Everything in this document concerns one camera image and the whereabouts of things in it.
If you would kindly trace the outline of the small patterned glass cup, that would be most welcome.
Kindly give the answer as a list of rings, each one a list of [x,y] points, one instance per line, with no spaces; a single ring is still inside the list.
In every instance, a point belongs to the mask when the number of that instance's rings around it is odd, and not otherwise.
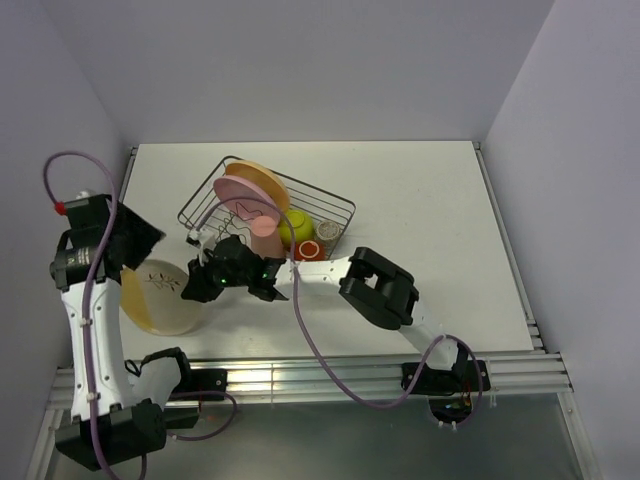
[[[323,244],[326,248],[336,244],[341,236],[341,227],[338,223],[331,220],[324,220],[315,226],[315,239],[318,243]]]

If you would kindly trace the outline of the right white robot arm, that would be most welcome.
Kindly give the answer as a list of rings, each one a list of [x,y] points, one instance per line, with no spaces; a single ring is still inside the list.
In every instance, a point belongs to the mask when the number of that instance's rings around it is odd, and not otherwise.
[[[428,352],[424,370],[441,388],[455,389],[467,377],[469,354],[428,313],[414,277],[368,247],[334,260],[295,261],[262,258],[231,235],[188,263],[181,297],[208,303],[233,287],[267,302],[296,302],[300,293],[338,295],[373,326],[397,331]]]

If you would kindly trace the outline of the orange plastic plate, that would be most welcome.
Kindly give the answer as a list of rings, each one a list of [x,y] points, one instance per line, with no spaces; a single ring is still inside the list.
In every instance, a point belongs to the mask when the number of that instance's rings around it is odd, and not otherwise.
[[[284,212],[290,207],[290,195],[283,181],[270,169],[249,160],[232,161],[225,174],[241,177],[260,187]]]

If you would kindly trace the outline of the cream yellow floral plate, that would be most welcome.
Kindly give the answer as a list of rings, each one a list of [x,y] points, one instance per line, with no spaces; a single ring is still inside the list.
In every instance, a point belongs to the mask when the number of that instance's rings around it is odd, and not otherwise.
[[[162,260],[145,260],[136,270],[121,272],[120,307],[141,330],[159,336],[178,336],[194,330],[202,305],[181,296],[188,275]]]

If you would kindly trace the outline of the pink plastic cup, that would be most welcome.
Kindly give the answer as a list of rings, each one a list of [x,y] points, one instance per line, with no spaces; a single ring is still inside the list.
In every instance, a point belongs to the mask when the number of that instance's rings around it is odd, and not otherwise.
[[[284,246],[278,223],[269,216],[256,217],[250,224],[251,250],[262,258],[283,258]]]

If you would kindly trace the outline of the lime green bowl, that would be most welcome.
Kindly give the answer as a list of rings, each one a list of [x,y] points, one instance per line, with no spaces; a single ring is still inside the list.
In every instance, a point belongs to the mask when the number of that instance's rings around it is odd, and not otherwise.
[[[278,233],[283,246],[289,249],[292,235],[289,226],[293,227],[295,244],[314,238],[314,225],[311,216],[301,210],[289,209],[285,212],[285,219],[278,224]]]

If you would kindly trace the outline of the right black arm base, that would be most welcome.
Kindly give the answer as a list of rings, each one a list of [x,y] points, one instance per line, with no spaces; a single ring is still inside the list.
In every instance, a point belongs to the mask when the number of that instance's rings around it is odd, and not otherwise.
[[[439,428],[458,430],[474,412],[476,402],[473,395],[481,396],[491,389],[490,376],[484,361],[457,361],[448,371],[425,366],[416,384],[410,389],[417,368],[417,362],[401,365],[401,387],[405,391],[410,390],[412,395],[428,398],[430,414]]]

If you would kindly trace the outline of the pink plastic plate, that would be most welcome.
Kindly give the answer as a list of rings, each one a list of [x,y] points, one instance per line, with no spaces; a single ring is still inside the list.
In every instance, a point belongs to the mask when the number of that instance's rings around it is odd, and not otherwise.
[[[281,215],[275,201],[258,185],[234,175],[223,175],[213,182],[213,190],[222,205],[243,225],[250,227],[258,217],[268,217],[276,223]]]

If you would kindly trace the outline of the orange brown ceramic mug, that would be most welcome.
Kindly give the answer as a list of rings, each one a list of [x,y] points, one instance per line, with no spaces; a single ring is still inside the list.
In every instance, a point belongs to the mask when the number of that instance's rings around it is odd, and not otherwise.
[[[305,240],[297,243],[294,251],[296,261],[324,261],[326,259],[325,248],[315,240]]]

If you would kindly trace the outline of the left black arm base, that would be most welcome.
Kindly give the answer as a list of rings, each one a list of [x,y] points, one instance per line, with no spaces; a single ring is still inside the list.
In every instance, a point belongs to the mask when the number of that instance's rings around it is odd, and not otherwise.
[[[168,432],[195,426],[204,401],[226,399],[227,371],[224,369],[193,369],[179,347],[161,350],[146,356],[140,363],[143,376],[151,381],[154,403],[161,406]],[[168,408],[170,401],[196,401],[187,409]]]

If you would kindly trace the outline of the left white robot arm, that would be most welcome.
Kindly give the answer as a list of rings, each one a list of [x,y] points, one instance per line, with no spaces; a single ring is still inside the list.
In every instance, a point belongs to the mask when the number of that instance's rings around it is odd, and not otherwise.
[[[165,405],[190,395],[195,375],[178,347],[146,356],[137,373],[125,365],[121,273],[139,267],[163,232],[108,194],[56,209],[69,227],[50,275],[68,316],[74,394],[71,422],[56,432],[55,447],[90,471],[106,471],[165,446]]]

